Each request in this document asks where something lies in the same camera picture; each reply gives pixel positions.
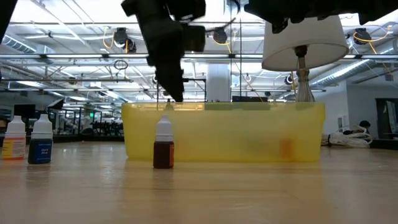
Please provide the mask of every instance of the white column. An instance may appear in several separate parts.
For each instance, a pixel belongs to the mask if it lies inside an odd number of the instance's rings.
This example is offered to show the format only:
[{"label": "white column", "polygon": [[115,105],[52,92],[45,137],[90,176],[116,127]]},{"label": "white column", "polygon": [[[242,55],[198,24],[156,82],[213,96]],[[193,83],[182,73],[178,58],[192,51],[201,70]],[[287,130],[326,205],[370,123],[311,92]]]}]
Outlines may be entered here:
[{"label": "white column", "polygon": [[231,73],[228,64],[209,64],[207,73],[207,102],[231,101]]}]

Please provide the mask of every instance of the lamp base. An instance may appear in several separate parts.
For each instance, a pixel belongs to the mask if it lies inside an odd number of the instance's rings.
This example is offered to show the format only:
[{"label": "lamp base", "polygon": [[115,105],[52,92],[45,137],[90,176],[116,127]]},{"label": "lamp base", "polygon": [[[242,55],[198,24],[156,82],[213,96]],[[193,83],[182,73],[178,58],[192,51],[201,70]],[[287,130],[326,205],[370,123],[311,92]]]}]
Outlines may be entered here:
[{"label": "lamp base", "polygon": [[308,83],[308,75],[310,70],[305,66],[305,55],[307,54],[307,46],[298,46],[295,49],[295,53],[298,57],[298,92],[296,95],[296,102],[315,102],[315,98],[312,95],[310,84]]}]

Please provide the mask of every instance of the blue label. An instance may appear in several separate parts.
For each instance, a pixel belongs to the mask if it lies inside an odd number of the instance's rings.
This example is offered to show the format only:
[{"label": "blue label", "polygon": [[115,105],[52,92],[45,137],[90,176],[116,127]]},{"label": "blue label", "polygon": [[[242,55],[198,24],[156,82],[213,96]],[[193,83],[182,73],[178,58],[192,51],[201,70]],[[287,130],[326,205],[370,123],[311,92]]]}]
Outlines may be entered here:
[{"label": "blue label", "polygon": [[35,161],[37,162],[45,162],[51,161],[51,149],[52,149],[52,141],[51,142],[38,142],[35,145]]}]

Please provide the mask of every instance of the blue label bottle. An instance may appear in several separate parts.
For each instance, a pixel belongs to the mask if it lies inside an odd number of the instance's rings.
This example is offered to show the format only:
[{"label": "blue label bottle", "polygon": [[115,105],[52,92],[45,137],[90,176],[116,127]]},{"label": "blue label bottle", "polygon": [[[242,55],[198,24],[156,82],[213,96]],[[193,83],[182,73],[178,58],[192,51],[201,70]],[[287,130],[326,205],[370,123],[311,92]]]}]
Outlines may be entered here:
[{"label": "blue label bottle", "polygon": [[35,122],[29,145],[29,164],[45,164],[51,161],[52,123],[47,114],[40,115]]},{"label": "blue label bottle", "polygon": [[30,140],[29,164],[45,164],[51,162],[52,139],[32,139]]}]

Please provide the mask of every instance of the white wall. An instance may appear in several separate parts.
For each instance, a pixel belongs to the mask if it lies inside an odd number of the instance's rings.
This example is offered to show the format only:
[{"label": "white wall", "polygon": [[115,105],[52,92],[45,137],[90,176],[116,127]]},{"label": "white wall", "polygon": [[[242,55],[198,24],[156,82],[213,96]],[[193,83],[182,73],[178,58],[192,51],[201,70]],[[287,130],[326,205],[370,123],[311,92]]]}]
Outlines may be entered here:
[{"label": "white wall", "polygon": [[338,131],[338,118],[344,119],[343,125],[349,124],[346,82],[340,82],[336,87],[327,87],[324,93],[314,93],[315,101],[325,104],[325,122],[323,133]]},{"label": "white wall", "polygon": [[350,125],[356,125],[363,120],[369,121],[369,132],[378,137],[376,98],[398,98],[398,88],[390,85],[348,85],[347,93]]}]

